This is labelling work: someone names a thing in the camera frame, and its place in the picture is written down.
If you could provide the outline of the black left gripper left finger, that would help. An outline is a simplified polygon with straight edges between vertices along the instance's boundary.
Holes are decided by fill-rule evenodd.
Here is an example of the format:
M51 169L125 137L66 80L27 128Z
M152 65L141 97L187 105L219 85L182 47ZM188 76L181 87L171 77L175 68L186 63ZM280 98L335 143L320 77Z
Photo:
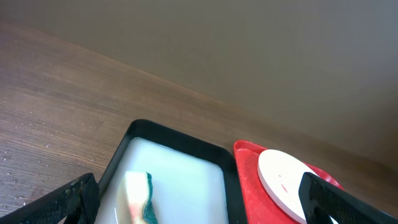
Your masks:
M92 173L61 186L41 198L1 217L4 224L94 224L100 207L100 188Z

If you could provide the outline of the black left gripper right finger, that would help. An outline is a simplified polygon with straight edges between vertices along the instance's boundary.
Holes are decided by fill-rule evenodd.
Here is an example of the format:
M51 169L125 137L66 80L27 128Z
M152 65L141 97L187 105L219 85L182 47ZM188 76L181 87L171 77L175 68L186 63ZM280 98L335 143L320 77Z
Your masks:
M396 218L313 173L303 174L298 196L307 224L397 224Z

